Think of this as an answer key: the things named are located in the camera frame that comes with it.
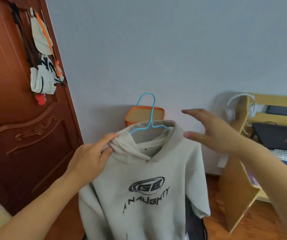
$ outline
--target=orange strap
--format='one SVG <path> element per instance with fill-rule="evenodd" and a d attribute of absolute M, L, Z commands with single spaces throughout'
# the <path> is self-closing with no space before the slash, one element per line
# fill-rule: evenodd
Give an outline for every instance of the orange strap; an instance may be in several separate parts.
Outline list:
<path fill-rule="evenodd" d="M 45 29 L 45 26 L 43 25 L 43 22 L 42 22 L 42 20 L 40 19 L 39 14 L 38 14 L 35 10 L 34 10 L 34 13 L 35 13 L 35 15 L 36 15 L 36 18 L 37 18 L 37 20 L 38 20 L 39 25 L 40 25 L 41 28 L 42 28 L 42 32 L 44 33 L 44 36 L 45 36 L 45 38 L 46 38 L 46 40 L 47 40 L 47 42 L 48 42 L 48 45 L 49 45 L 51 54 L 53 55 L 52 44 L 51 44 L 51 41 L 50 41 L 48 32 L 47 32 L 47 30 Z M 57 76 L 58 76 L 58 77 L 61 77 L 61 72 L 60 72 L 60 70 L 59 70 L 59 60 L 55 60 L 55 65 L 56 65 Z"/>

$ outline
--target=desk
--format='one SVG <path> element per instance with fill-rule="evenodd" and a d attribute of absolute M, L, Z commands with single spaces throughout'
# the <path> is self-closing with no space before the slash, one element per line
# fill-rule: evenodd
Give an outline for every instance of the desk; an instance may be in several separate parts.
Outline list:
<path fill-rule="evenodd" d="M 257 104 L 287 107 L 287 96 L 250 94 L 255 96 Z M 240 98 L 236 107 L 236 119 L 230 123 L 240 134 L 247 137 L 248 135 L 243 133 L 243 128 L 249 116 L 248 105 L 250 102 L 252 103 L 253 101 L 248 96 Z M 287 116 L 256 113 L 254 117 L 249 119 L 248 124 L 267 121 L 276 122 L 278 125 L 287 125 Z M 252 128 L 246 128 L 247 132 L 251 133 Z M 224 203 L 225 218 L 229 233 L 232 233 L 255 200 L 270 202 L 262 188 L 251 183 L 243 164 L 238 158 L 232 158 L 232 156 L 229 157 L 223 169 L 218 187 Z"/>

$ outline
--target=black laptop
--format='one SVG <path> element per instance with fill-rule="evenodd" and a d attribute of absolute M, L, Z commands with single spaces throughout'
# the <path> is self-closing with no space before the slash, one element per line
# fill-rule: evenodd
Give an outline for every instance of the black laptop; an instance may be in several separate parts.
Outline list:
<path fill-rule="evenodd" d="M 252 123 L 253 135 L 268 149 L 287 151 L 287 126 L 268 123 Z"/>

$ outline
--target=gray hoodie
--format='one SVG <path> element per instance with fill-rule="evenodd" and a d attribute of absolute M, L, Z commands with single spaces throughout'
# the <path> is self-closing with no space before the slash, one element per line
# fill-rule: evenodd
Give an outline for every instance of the gray hoodie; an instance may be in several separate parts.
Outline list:
<path fill-rule="evenodd" d="M 89 240 L 185 238 L 185 194 L 194 213 L 210 215 L 199 143 L 183 137 L 174 121 L 148 122 L 118 132 L 114 152 L 98 178 L 79 191 L 79 210 Z"/>

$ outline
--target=headphones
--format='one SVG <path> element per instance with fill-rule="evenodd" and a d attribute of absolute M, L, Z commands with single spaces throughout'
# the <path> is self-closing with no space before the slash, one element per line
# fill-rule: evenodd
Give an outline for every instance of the headphones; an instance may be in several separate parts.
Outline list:
<path fill-rule="evenodd" d="M 256 115 L 256 99 L 254 98 L 254 96 L 248 93 L 238 93 L 232 96 L 231 98 L 229 98 L 229 101 L 226 105 L 226 117 L 229 122 L 236 119 L 236 111 L 234 109 L 228 108 L 228 105 L 231 103 L 232 100 L 234 100 L 235 98 L 241 97 L 241 96 L 251 97 L 254 101 L 253 104 L 249 104 L 249 117 L 248 118 L 254 117 Z"/>

